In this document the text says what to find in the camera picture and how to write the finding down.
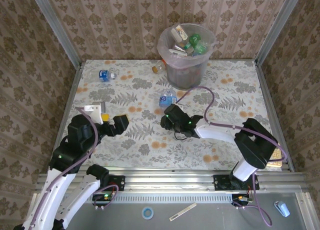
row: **floral tablecloth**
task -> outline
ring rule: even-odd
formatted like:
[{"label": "floral tablecloth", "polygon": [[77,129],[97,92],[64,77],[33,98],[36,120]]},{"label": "floral tablecloth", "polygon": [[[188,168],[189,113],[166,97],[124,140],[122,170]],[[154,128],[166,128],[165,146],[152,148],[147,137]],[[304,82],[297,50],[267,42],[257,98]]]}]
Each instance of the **floral tablecloth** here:
[{"label": "floral tablecloth", "polygon": [[[79,114],[75,107],[104,101],[110,117],[127,114],[129,126],[122,135],[105,137],[86,165],[231,170],[241,158],[235,144],[214,139],[176,140],[172,131],[161,128],[163,110],[159,108],[159,97],[172,87],[165,71],[152,72],[156,62],[87,60],[64,135],[71,118]],[[116,73],[117,78],[108,83],[90,81],[89,75],[99,70]],[[201,85],[215,94],[214,106],[208,112],[210,120],[241,123],[251,117],[271,130],[253,60],[210,60]],[[185,93],[175,91],[178,98]],[[195,89],[179,104],[189,116],[203,115],[211,99],[206,90]],[[280,171],[270,167],[266,170]]]}]

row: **aluminum frame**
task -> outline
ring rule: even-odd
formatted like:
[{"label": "aluminum frame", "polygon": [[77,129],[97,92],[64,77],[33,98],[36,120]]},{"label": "aluminum frame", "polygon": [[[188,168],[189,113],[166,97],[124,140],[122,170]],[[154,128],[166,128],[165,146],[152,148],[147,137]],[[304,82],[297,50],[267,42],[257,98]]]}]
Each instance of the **aluminum frame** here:
[{"label": "aluminum frame", "polygon": [[[67,193],[75,189],[86,175],[88,166],[82,166],[70,184]],[[245,193],[246,191],[215,191],[214,175],[230,174],[230,171],[154,169],[108,167],[110,175],[125,176],[124,192],[129,193]],[[257,193],[301,193],[308,191],[304,175],[300,172],[257,173],[260,190]],[[47,175],[40,174],[36,193],[40,193]]]},{"label": "aluminum frame", "polygon": [[266,59],[269,51],[274,45],[282,28],[285,26],[291,12],[295,8],[298,0],[285,0],[278,15],[276,16],[271,29],[269,30],[255,60],[261,65]]},{"label": "aluminum frame", "polygon": [[63,25],[61,24],[58,16],[55,13],[55,10],[50,4],[49,0],[35,0],[36,4],[39,6],[41,12],[43,13],[48,24],[52,28],[54,34],[58,38],[60,44],[65,50],[69,60],[72,62],[75,69],[78,69],[81,63],[81,59],[69,39]]},{"label": "aluminum frame", "polygon": [[287,146],[287,143],[285,140],[285,136],[284,136],[282,129],[281,129],[281,126],[280,126],[280,122],[279,122],[279,119],[278,119],[278,116],[276,113],[274,103],[273,103],[271,95],[270,95],[267,81],[265,79],[261,65],[258,62],[255,63],[255,69],[256,69],[256,73],[258,75],[258,79],[260,82],[261,92],[262,92],[264,103],[265,103],[265,108],[266,108],[266,111],[269,116],[269,122],[270,122],[271,130],[272,130],[272,134],[278,140],[279,144],[282,146],[282,148],[284,149],[284,151],[287,154],[286,162],[288,164],[289,170],[291,172],[294,172],[295,167],[294,167],[294,164],[293,164],[292,159],[290,157],[290,153],[289,153],[289,149],[288,149],[288,146]]},{"label": "aluminum frame", "polygon": [[79,69],[75,72],[75,76],[73,78],[73,82],[72,82],[72,86],[71,86],[71,89],[70,89],[70,92],[69,92],[68,100],[66,101],[66,105],[65,105],[65,108],[64,108],[61,124],[60,124],[59,130],[58,130],[58,133],[56,135],[56,139],[55,139],[55,142],[54,142],[53,149],[56,149],[60,145],[62,136],[64,134],[64,129],[65,129],[68,117],[69,117],[69,113],[70,113],[72,104],[74,102],[75,95],[76,95],[76,92],[77,92],[77,88],[78,88],[78,85],[79,85],[79,82],[80,82],[80,79],[81,79],[81,76],[82,76],[82,72],[84,71],[84,68],[85,68],[85,64],[86,63],[83,62],[81,64],[81,66],[79,66]]}]

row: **green bottle cap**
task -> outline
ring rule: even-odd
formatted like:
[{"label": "green bottle cap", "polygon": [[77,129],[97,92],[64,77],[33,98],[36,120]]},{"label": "green bottle cap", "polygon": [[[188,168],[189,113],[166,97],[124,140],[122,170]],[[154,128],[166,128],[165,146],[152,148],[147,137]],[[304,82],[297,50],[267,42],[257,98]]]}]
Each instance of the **green bottle cap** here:
[{"label": "green bottle cap", "polygon": [[195,48],[200,40],[201,40],[201,36],[198,33],[195,33],[191,35],[189,42],[191,43],[192,47]]}]

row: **blue object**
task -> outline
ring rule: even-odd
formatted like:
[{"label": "blue object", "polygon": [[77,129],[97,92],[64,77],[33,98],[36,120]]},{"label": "blue object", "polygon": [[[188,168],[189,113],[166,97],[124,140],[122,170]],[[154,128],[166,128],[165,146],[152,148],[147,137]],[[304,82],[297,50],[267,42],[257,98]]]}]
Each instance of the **blue object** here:
[{"label": "blue object", "polygon": [[162,108],[167,108],[171,104],[175,104],[177,101],[176,92],[173,89],[166,89],[160,96],[159,106]]},{"label": "blue object", "polygon": [[287,208],[287,205],[283,201],[275,201],[274,206],[285,218],[290,215],[289,209]]},{"label": "blue object", "polygon": [[116,74],[110,73],[108,70],[99,71],[99,79],[101,82],[109,82],[111,79],[115,79]]},{"label": "blue object", "polygon": [[150,220],[152,219],[153,216],[154,216],[154,210],[151,207],[146,206],[144,209],[142,209],[142,217],[145,220]]}]

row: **cable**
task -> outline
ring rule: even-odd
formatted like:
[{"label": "cable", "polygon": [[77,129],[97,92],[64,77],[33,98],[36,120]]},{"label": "cable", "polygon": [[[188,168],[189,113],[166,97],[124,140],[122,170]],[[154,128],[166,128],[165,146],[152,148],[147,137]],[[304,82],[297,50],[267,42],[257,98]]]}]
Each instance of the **cable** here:
[{"label": "cable", "polygon": [[[256,184],[255,184],[255,172],[252,174],[252,186],[253,186],[253,195],[254,195],[254,199],[255,199],[255,202],[256,202],[256,208],[258,208],[259,210],[259,213],[261,215],[261,218],[263,219],[265,225],[267,225],[268,227],[271,227],[272,226],[272,221],[271,221],[271,218],[270,216],[266,213],[265,210],[263,210],[261,207],[260,207],[260,204],[259,204],[259,201],[258,201],[258,198],[257,198],[257,192],[256,192]],[[262,212],[265,213],[265,215],[269,218],[269,221],[270,223],[267,222],[267,220],[265,219],[265,216],[262,214]]]},{"label": "cable", "polygon": [[188,137],[185,137],[185,138],[177,138],[176,132],[174,132],[174,137],[175,137],[175,139],[180,140],[180,141],[186,140],[186,139],[188,138]]},{"label": "cable", "polygon": [[83,111],[83,107],[76,107],[75,109],[77,109],[91,124],[92,128],[93,128],[93,132],[94,132],[94,143],[93,146],[91,148],[91,150],[84,156],[82,157],[80,160],[78,160],[77,162],[75,162],[74,164],[72,164],[70,167],[68,167],[66,170],[64,170],[63,172],[61,172],[51,183],[50,185],[47,187],[46,191],[44,192],[35,212],[33,215],[33,218],[30,222],[30,227],[28,230],[32,230],[32,228],[35,225],[35,222],[37,220],[39,211],[41,210],[44,201],[48,195],[48,193],[51,191],[51,189],[53,188],[53,186],[56,184],[56,182],[59,180],[59,178],[61,178],[63,175],[65,175],[67,172],[69,172],[71,169],[73,169],[74,167],[78,166],[79,164],[82,164],[85,160],[87,160],[87,158],[94,152],[97,144],[98,144],[98,130],[97,127],[95,125],[95,123],[92,121],[92,119]]},{"label": "cable", "polygon": [[206,89],[208,90],[211,95],[212,95],[212,100],[211,102],[209,103],[208,107],[204,110],[204,120],[209,124],[209,125],[213,125],[213,126],[217,126],[217,127],[224,127],[224,128],[231,128],[231,129],[239,129],[239,130],[244,130],[248,133],[251,133],[251,134],[254,134],[254,135],[257,135],[267,141],[269,141],[270,143],[272,143],[273,145],[275,145],[277,148],[279,148],[283,154],[283,157],[281,159],[271,159],[269,160],[269,162],[278,162],[278,161],[283,161],[283,160],[286,160],[287,159],[287,153],[285,152],[285,150],[276,142],[274,141],[273,139],[261,134],[260,132],[257,132],[257,131],[254,131],[254,130],[251,130],[249,128],[246,128],[246,127],[242,127],[242,126],[236,126],[236,125],[231,125],[231,124],[222,124],[222,123],[215,123],[215,122],[211,122],[208,120],[207,118],[207,113],[208,113],[208,110],[209,108],[212,106],[212,104],[214,103],[215,101],[215,94],[214,92],[206,87],[206,86],[195,86],[191,89],[189,89],[181,98],[179,98],[178,101],[176,101],[176,104],[179,103],[190,91],[194,90],[194,89]]},{"label": "cable", "polygon": [[[115,192],[115,194],[112,196],[111,200],[110,200],[105,206],[103,206],[104,208],[108,207],[108,206],[112,203],[112,201],[116,198],[116,196],[117,196],[117,194],[118,194],[118,192],[119,192],[119,187],[118,187],[118,185],[117,185],[117,184],[108,185],[108,186],[103,187],[103,188],[101,188],[101,189],[99,189],[99,190],[97,190],[97,191],[95,191],[95,192],[93,193],[93,194],[98,194],[98,193],[100,193],[100,192],[102,192],[102,191],[104,191],[104,190],[106,190],[106,189],[108,189],[108,188],[116,188],[116,192]],[[97,200],[99,200],[100,198],[97,198],[97,199],[94,200],[93,206],[96,206],[96,202],[97,202]]]},{"label": "cable", "polygon": [[[251,129],[249,129],[249,128],[242,127],[242,126],[236,126],[236,125],[231,125],[231,124],[222,124],[222,123],[214,123],[214,122],[209,121],[208,118],[207,118],[207,113],[208,113],[209,108],[212,106],[212,104],[213,104],[214,101],[215,101],[215,94],[214,94],[214,92],[213,92],[210,88],[208,88],[208,87],[206,87],[206,86],[196,86],[196,87],[193,87],[193,88],[189,89],[178,101],[176,101],[176,104],[179,103],[190,91],[192,91],[192,90],[194,90],[194,89],[206,89],[206,90],[208,90],[208,91],[211,93],[211,95],[212,95],[212,100],[211,100],[210,104],[208,105],[208,107],[204,110],[204,115],[203,115],[204,120],[205,120],[209,125],[213,125],[213,126],[217,126],[217,127],[224,127],[224,128],[232,128],[232,129],[244,130],[244,131],[246,131],[246,132],[248,132],[248,133],[254,134],[254,135],[256,135],[256,136],[259,136],[259,137],[261,137],[261,138],[269,141],[270,143],[272,143],[273,145],[275,145],[277,148],[279,148],[279,149],[281,150],[282,154],[283,154],[283,157],[282,157],[281,159],[272,159],[272,160],[269,160],[269,162],[278,162],[278,161],[283,161],[283,160],[287,159],[288,156],[287,156],[287,153],[285,152],[285,150],[284,150],[276,141],[274,141],[273,139],[271,139],[271,138],[269,138],[269,137],[261,134],[260,132],[257,132],[257,131],[254,131],[254,130],[251,130]],[[265,223],[268,227],[271,227],[271,226],[272,226],[271,218],[270,218],[270,216],[267,214],[267,212],[260,207],[260,204],[259,204],[259,201],[258,201],[258,198],[257,198],[256,185],[255,185],[255,174],[256,174],[256,172],[254,172],[254,173],[252,174],[252,183],[253,183],[252,185],[253,185],[253,195],[254,195],[254,199],[255,199],[255,201],[256,201],[256,205],[257,205],[257,206],[255,206],[255,205],[247,205],[247,206],[245,206],[244,208],[256,208],[256,209],[258,209],[258,210],[259,210],[259,213],[260,213],[260,215],[261,215],[261,217],[262,217],[262,219],[263,219],[263,221],[264,221],[264,223]],[[267,222],[267,220],[266,220],[265,216],[263,215],[263,213],[268,217],[270,223]]]},{"label": "cable", "polygon": [[[258,208],[258,206],[256,206],[256,205],[247,205],[247,206],[242,206],[242,205],[240,205],[239,203],[237,203],[237,202],[235,202],[235,201],[233,201],[232,202],[233,204],[235,204],[235,205],[237,205],[239,208],[242,208],[242,209],[247,209],[247,208],[254,208],[254,209],[259,209]],[[262,217],[262,219],[263,219],[263,221],[265,222],[265,224],[268,226],[268,227],[272,227],[272,220],[271,220],[271,217],[269,216],[269,214],[263,209],[263,208],[261,208],[260,207],[260,210],[266,215],[266,217],[269,219],[269,222],[270,223],[268,223],[267,221],[266,221],[266,219],[265,219],[265,217],[263,216]]]}]

